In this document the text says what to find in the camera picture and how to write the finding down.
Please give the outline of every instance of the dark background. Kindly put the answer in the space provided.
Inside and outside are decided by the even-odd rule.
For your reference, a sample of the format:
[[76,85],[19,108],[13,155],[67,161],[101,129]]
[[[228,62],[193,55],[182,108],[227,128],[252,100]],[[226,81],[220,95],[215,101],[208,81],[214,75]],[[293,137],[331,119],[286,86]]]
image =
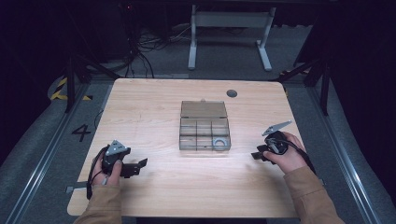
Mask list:
[[[327,9],[279,7],[274,26],[327,24],[314,26],[298,61],[306,63],[327,53],[332,81],[352,132],[395,202],[394,4],[354,3]],[[63,73],[72,52],[97,63],[122,59],[128,53],[118,5],[104,0],[0,3],[0,134],[5,143],[0,149],[1,163],[50,104],[48,87]],[[186,5],[134,5],[134,10],[132,26],[148,27],[162,38],[169,36],[172,26],[190,22],[191,7]],[[317,21],[318,14],[324,21]]]

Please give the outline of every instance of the black device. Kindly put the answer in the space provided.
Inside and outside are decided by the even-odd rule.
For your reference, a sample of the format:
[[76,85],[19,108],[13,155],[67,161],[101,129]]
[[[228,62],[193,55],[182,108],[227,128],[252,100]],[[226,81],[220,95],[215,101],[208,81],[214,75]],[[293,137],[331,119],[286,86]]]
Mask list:
[[[102,160],[102,170],[92,176],[93,169],[95,164],[99,160],[100,156],[104,153],[103,160]],[[107,145],[107,147],[102,148],[98,155],[93,159],[92,167],[90,174],[88,176],[87,182],[87,199],[89,200],[92,196],[92,181],[95,179],[97,175],[100,173],[104,173],[105,175],[111,175],[113,171],[113,166],[116,161],[122,161],[123,158],[131,153],[130,147],[125,147],[122,143],[117,140],[114,140],[111,145]],[[144,159],[138,163],[123,163],[122,170],[120,176],[124,178],[130,178],[133,175],[139,175],[140,169],[145,167],[148,163],[148,159]]]
[[[111,175],[113,165],[116,161],[122,161],[123,158],[131,153],[130,147],[125,147],[119,141],[114,140],[111,145],[107,147],[105,155],[102,160],[102,172],[106,175]],[[133,175],[139,175],[140,168],[143,168],[148,163],[148,159],[144,159],[139,163],[122,164],[120,176],[130,178]]]
[[251,153],[251,156],[254,160],[262,159],[262,161],[270,161],[266,157],[262,155],[264,151],[270,151],[277,155],[283,155],[288,151],[289,146],[296,149],[296,151],[303,157],[306,164],[311,168],[314,174],[316,173],[314,165],[312,164],[311,160],[309,159],[308,155],[299,147],[294,145],[291,141],[288,141],[285,134],[281,131],[276,131],[274,133],[268,134],[268,136],[264,139],[266,145],[258,146],[258,152]]

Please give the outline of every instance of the gray floor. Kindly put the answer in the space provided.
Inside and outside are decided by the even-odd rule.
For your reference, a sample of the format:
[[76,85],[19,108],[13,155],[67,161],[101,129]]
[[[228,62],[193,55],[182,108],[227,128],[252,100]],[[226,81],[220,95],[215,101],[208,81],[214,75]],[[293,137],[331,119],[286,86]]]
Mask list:
[[[183,38],[161,50],[145,53],[156,78],[189,79],[232,79],[264,81],[278,77],[282,70],[292,69],[294,60],[308,35],[310,27],[273,28],[266,49],[273,66],[272,72],[265,72],[255,41],[262,31],[248,29],[240,35],[233,35],[219,29],[200,32],[196,69],[187,68],[190,42]],[[127,77],[144,77],[146,68],[140,59],[132,63],[134,74]],[[119,71],[125,75],[126,70]],[[364,223],[361,210],[351,193],[343,170],[340,168],[334,146],[328,131],[318,113],[312,91],[304,87],[304,75],[299,75],[284,83],[295,121],[299,127],[308,154],[313,161],[319,178],[326,183],[326,189],[334,201],[341,219],[345,223]],[[49,97],[59,80],[53,80],[49,87]],[[100,112],[106,102],[106,95],[112,80],[104,76],[93,76],[92,83],[83,92],[92,95],[90,101],[79,101],[72,115],[65,115],[66,101],[54,100],[48,109],[36,120],[15,146],[6,162],[0,168],[0,223],[5,223],[20,198],[29,178],[34,174],[40,158],[54,140],[59,124],[68,116],[67,126],[59,136],[59,147],[49,158],[49,167],[43,169],[44,177],[36,191],[28,194],[25,209],[18,216],[20,223],[72,223],[75,217],[67,214],[66,208],[71,194],[65,192],[67,186],[74,186],[85,160],[95,126],[100,120]],[[333,87],[330,89],[328,119],[333,131],[346,149],[361,182],[369,195],[382,223],[396,223],[396,211],[381,183],[367,164],[350,131],[343,109]],[[80,135],[72,134],[81,125],[88,125],[89,134],[79,142]],[[135,223],[132,217],[125,217],[125,223]],[[298,219],[270,219],[269,223],[298,223]]]

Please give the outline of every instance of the forearm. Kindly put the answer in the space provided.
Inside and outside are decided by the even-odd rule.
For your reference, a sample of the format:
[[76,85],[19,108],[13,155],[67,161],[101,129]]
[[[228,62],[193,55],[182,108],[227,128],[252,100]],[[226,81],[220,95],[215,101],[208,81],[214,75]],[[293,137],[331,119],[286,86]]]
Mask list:
[[96,185],[87,210],[74,223],[121,223],[120,212],[120,187]]
[[344,223],[327,191],[309,167],[285,175],[294,207],[302,223]]

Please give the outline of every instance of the small parts organizer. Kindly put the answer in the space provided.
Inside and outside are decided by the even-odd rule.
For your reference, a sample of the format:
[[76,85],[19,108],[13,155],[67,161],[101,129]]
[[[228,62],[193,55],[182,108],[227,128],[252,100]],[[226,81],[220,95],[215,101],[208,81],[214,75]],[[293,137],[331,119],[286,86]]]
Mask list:
[[180,150],[230,150],[227,111],[222,101],[183,101]]

